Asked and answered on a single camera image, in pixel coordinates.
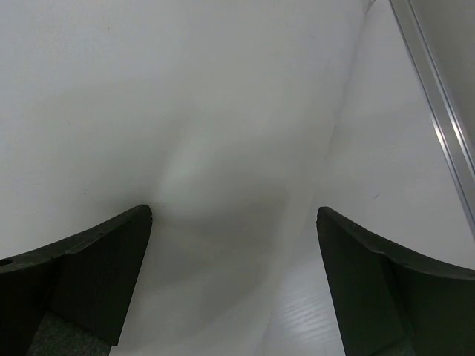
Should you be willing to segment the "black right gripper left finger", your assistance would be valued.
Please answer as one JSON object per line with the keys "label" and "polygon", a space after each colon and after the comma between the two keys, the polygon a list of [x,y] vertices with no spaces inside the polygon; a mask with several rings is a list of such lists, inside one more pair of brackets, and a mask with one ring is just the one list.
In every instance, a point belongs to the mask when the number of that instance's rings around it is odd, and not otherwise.
{"label": "black right gripper left finger", "polygon": [[117,346],[153,218],[138,205],[1,260],[2,355],[109,355]]}

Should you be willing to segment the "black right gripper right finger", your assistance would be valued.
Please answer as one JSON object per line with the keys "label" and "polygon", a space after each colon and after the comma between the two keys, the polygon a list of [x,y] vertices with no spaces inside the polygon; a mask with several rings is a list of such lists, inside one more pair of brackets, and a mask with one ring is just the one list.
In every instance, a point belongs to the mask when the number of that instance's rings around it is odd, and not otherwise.
{"label": "black right gripper right finger", "polygon": [[473,355],[474,271],[318,210],[322,260],[346,355]]}

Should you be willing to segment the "white pillow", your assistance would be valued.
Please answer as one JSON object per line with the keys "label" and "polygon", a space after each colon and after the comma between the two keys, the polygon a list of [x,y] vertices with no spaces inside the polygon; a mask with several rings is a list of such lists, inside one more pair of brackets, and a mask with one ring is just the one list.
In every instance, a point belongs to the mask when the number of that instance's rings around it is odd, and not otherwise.
{"label": "white pillow", "polygon": [[254,355],[368,1],[3,1],[1,255],[139,204],[116,355]]}

